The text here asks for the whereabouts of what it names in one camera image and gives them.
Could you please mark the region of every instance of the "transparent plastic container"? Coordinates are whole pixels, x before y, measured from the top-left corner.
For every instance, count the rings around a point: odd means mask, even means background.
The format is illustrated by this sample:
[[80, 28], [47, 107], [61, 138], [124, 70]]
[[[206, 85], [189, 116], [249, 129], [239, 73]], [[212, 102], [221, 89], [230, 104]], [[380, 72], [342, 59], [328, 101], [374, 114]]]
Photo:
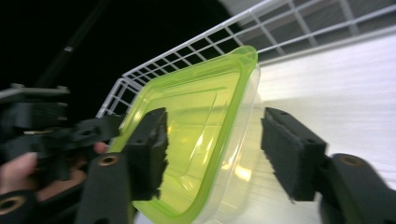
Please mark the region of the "transparent plastic container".
[[[97, 116], [125, 113], [155, 77], [250, 45], [258, 51], [260, 67], [265, 71], [258, 88], [262, 99], [251, 111], [247, 133], [228, 138], [227, 148], [233, 140], [243, 141], [243, 145], [221, 152], [221, 165], [216, 167], [216, 177], [202, 203], [205, 205], [194, 222], [320, 223], [318, 204], [291, 203], [271, 163], [262, 155], [262, 111], [266, 106], [275, 107], [301, 119], [331, 143], [329, 155], [342, 152], [370, 158], [369, 162], [395, 189], [396, 166], [389, 151], [395, 139], [389, 135], [394, 125], [389, 124], [396, 118], [392, 116], [395, 101], [391, 97], [396, 95], [392, 88], [396, 63], [389, 47], [395, 42], [395, 13], [394, 1], [260, 1], [124, 73]], [[244, 117], [239, 111], [232, 132], [238, 130], [239, 114]], [[367, 128], [367, 122], [373, 130]], [[376, 156], [372, 155], [373, 148], [378, 151]], [[160, 220], [163, 216], [173, 216], [166, 221], [177, 223], [190, 220], [181, 218], [192, 216], [192, 210], [198, 211], [199, 206], [192, 203], [187, 212], [161, 215], [166, 209], [155, 203], [144, 213], [159, 223], [165, 222]]]
[[110, 148], [120, 151], [144, 114], [166, 107], [169, 147], [161, 197], [134, 206], [155, 223], [209, 219], [227, 188], [243, 188], [235, 168], [259, 84], [257, 51], [226, 55], [152, 79], [136, 97]]

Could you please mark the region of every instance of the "white wire rack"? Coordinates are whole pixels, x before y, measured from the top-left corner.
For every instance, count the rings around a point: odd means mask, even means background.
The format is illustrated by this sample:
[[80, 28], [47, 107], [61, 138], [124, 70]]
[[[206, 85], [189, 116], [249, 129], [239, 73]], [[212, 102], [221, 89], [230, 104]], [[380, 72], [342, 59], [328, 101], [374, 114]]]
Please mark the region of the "white wire rack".
[[250, 45], [269, 61], [396, 23], [394, 0], [266, 0], [123, 74], [98, 117], [125, 113], [153, 78]]

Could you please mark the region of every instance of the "human hand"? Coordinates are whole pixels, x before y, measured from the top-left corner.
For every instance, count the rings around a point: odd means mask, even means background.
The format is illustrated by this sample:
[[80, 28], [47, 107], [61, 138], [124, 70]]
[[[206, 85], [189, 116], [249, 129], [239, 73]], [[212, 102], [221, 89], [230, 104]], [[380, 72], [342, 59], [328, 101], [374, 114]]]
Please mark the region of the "human hand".
[[[93, 146], [93, 150], [99, 154], [105, 153], [106, 148], [105, 143], [96, 143]], [[87, 178], [86, 174], [79, 170], [86, 162], [83, 159], [78, 159], [71, 168], [70, 180], [56, 180], [43, 189], [37, 189], [37, 184], [32, 178], [37, 163], [36, 159], [37, 153], [29, 152], [3, 164], [0, 167], [0, 195], [15, 190], [31, 189], [37, 190], [36, 197], [39, 201], [45, 201], [82, 183]]]

